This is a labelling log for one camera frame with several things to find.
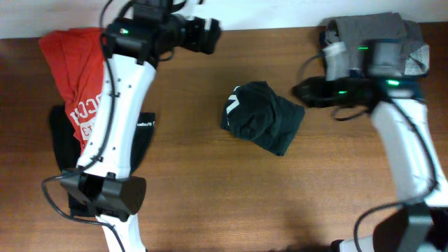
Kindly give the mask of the dark green t-shirt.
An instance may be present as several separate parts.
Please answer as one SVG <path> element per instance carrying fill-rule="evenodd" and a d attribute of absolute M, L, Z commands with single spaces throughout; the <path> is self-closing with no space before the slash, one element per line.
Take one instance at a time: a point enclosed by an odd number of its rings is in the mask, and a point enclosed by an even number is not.
<path fill-rule="evenodd" d="M 225 102 L 220 127 L 276 156 L 284 156 L 305 108 L 279 96 L 265 81 L 235 87 Z"/>

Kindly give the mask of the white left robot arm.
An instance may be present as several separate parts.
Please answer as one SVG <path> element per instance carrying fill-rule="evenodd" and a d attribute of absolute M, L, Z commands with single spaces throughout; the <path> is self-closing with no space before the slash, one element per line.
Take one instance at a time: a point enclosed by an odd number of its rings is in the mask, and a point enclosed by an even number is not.
<path fill-rule="evenodd" d="M 116 18 L 101 35 L 104 80 L 92 134 L 76 167 L 42 181 L 45 198 L 71 221 L 47 189 L 59 181 L 85 205 L 102 227 L 110 251 L 145 251 L 138 212 L 146 196 L 146 180 L 131 174 L 131 150 L 139 113 L 155 79 L 161 55 L 176 47 L 210 55 L 221 36 L 220 22 L 171 14 L 159 19 Z"/>

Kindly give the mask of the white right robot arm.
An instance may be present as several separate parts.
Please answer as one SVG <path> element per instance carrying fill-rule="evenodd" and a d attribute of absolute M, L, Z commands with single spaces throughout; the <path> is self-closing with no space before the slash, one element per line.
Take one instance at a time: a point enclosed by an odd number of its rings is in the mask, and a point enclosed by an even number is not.
<path fill-rule="evenodd" d="M 365 107 L 381 137 L 397 199 L 361 214 L 352 239 L 336 240 L 331 251 L 446 251 L 447 178 L 428 128 L 419 85 L 396 78 L 317 76 L 293 94 L 309 108 Z"/>

